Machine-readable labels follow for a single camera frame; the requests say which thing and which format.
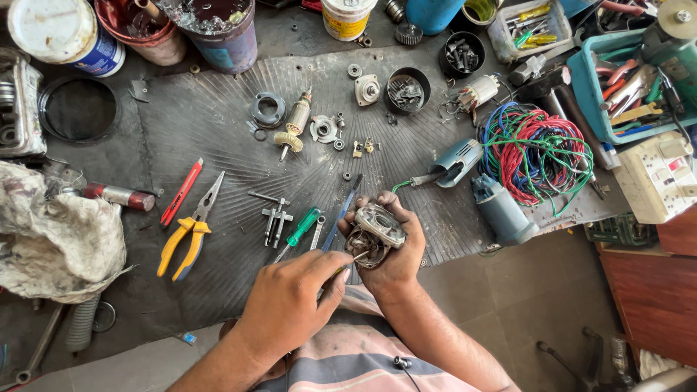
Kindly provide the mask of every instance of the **gray floor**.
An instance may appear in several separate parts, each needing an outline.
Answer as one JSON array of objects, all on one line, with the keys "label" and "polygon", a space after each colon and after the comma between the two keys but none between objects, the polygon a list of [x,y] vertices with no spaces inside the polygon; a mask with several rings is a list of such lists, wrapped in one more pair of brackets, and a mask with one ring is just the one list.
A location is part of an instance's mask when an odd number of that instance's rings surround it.
[{"label": "gray floor", "polygon": [[[588,325],[606,339],[604,377],[612,375],[607,342],[618,316],[597,253],[582,227],[557,231],[494,257],[473,255],[419,272],[419,281],[450,319],[484,345],[526,392],[568,392],[572,378],[536,350],[544,340],[585,369]],[[22,392],[164,391],[216,342],[220,325],[45,375]]]}]

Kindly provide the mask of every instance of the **white plastic box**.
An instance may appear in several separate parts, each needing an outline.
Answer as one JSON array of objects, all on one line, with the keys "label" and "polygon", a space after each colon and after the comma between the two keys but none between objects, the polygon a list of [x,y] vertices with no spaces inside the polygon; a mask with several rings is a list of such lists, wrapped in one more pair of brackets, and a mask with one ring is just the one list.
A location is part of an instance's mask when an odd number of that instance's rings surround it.
[{"label": "white plastic box", "polygon": [[[549,3],[547,29],[549,29],[550,34],[557,36],[557,42],[541,45],[534,49],[516,49],[511,32],[507,28],[506,20],[547,3]],[[496,15],[496,20],[487,28],[487,33],[489,34],[489,39],[491,39],[493,52],[496,53],[496,58],[501,64],[511,63],[521,57],[532,54],[547,52],[554,47],[564,45],[572,38],[569,20],[564,15],[564,8],[559,0],[535,0],[518,4],[517,6],[501,8]]]}]

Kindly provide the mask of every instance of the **gear wheel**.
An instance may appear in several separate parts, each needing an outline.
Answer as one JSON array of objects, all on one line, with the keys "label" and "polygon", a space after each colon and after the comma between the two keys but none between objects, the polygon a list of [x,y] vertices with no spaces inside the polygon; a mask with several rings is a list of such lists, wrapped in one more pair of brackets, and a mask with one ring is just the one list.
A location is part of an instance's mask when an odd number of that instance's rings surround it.
[{"label": "gear wheel", "polygon": [[298,139],[298,137],[292,133],[276,132],[276,134],[273,135],[273,141],[279,146],[288,144],[291,147],[291,151],[294,153],[302,151],[302,140]]},{"label": "gear wheel", "polygon": [[415,24],[404,22],[397,26],[395,38],[405,45],[416,45],[421,42],[424,36],[424,31]]}]

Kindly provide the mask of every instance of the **black container of bolts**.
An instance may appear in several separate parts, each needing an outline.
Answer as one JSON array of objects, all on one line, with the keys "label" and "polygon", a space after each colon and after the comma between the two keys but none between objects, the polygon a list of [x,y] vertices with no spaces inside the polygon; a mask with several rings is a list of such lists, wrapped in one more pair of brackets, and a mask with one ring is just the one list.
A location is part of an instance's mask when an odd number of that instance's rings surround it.
[{"label": "black container of bolts", "polygon": [[484,54],[484,45],[476,35],[460,31],[445,41],[438,62],[447,76],[464,79],[482,67]]},{"label": "black container of bolts", "polygon": [[388,109],[395,114],[408,116],[424,107],[431,98],[431,84],[423,72],[416,68],[400,68],[388,79],[384,94]]}]

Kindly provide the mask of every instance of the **cutting pliers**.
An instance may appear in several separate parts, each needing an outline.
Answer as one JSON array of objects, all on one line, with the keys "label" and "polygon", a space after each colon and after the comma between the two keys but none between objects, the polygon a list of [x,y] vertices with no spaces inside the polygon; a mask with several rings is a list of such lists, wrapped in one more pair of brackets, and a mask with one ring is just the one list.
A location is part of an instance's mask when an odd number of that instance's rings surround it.
[{"label": "cutting pliers", "polygon": [[164,272],[167,270],[167,265],[169,265],[169,260],[172,257],[172,253],[174,253],[174,248],[176,248],[179,241],[181,241],[188,232],[192,231],[192,229],[194,234],[191,238],[191,247],[186,257],[184,257],[184,261],[181,262],[179,269],[177,269],[174,276],[172,276],[172,282],[179,282],[184,279],[191,267],[194,266],[196,259],[199,258],[199,254],[201,253],[201,247],[204,244],[204,234],[211,233],[208,229],[208,223],[206,223],[206,217],[208,217],[208,212],[215,202],[224,175],[225,172],[220,173],[213,186],[210,187],[208,192],[204,195],[204,198],[199,202],[199,206],[196,208],[193,215],[177,220],[181,226],[169,237],[169,240],[167,240],[167,243],[162,249],[162,259],[160,260],[160,268],[158,268],[158,276],[164,275]]}]

